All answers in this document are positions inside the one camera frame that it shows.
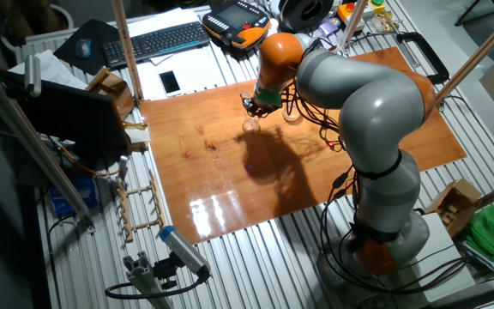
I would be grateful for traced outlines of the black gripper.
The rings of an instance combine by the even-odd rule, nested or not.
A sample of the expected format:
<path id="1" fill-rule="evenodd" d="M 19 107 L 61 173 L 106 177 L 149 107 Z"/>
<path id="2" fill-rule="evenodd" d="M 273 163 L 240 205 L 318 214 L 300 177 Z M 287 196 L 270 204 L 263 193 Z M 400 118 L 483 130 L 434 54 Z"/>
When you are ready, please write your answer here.
<path id="1" fill-rule="evenodd" d="M 245 111 L 252 118 L 266 118 L 269 114 L 280 109 L 280 104 L 263 104 L 252 99 L 247 93 L 241 93 L 240 98 Z"/>

